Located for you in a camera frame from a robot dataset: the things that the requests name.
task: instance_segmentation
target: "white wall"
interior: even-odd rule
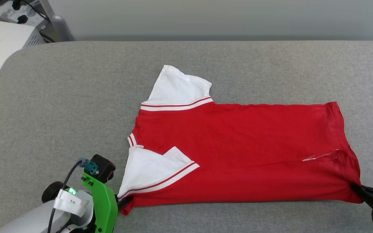
[[[373,40],[373,0],[48,0],[75,40]]]

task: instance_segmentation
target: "white label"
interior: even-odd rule
[[[89,203],[87,200],[82,200],[66,190],[60,190],[54,201],[54,208],[69,212],[71,214],[83,216],[86,206]]]

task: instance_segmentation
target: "green led light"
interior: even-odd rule
[[[69,193],[73,194],[73,195],[76,195],[77,191],[74,190],[73,188],[68,188],[67,190]]]

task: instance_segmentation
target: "gray cushion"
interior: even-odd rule
[[[0,227],[40,205],[81,156],[117,165],[164,64],[212,82],[216,103],[339,102],[373,187],[373,42],[67,42],[16,52],[0,71]],[[77,189],[81,169],[69,185]],[[339,201],[135,208],[114,232],[373,232],[370,208]]]

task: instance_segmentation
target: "white stripe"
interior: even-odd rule
[[[182,177],[186,176],[190,172],[194,171],[197,168],[199,168],[199,165],[195,163],[195,164],[189,166],[187,169],[180,172],[179,174],[177,174],[176,176],[172,177],[171,179],[165,181],[164,183],[162,183],[160,185],[157,185],[157,186],[154,186],[154,187],[151,187],[151,188],[148,188],[148,189],[133,190],[133,191],[128,192],[124,196],[118,197],[118,199],[122,199],[122,198],[124,198],[124,197],[126,197],[130,194],[133,194],[133,193],[153,192],[153,191],[157,191],[157,190],[166,188],[166,187],[170,186],[171,184],[175,183],[176,181],[180,180]]]
[[[179,111],[179,110],[192,109],[192,108],[198,107],[200,105],[203,105],[209,102],[213,102],[213,100],[211,98],[208,98],[208,99],[204,99],[200,102],[197,102],[193,105],[188,105],[188,106],[171,106],[171,107],[158,107],[158,105],[156,107],[141,106],[141,109],[146,110],[146,111]]]
[[[129,137],[131,137],[131,138],[132,138],[132,141],[133,141],[133,145],[134,145],[134,146],[136,146],[136,145],[137,145],[137,143],[136,143],[135,135],[133,135],[133,133],[132,133],[132,134],[130,134],[130,136],[129,136]]]
[[[132,147],[132,142],[130,141],[130,136],[128,137],[129,146]]]

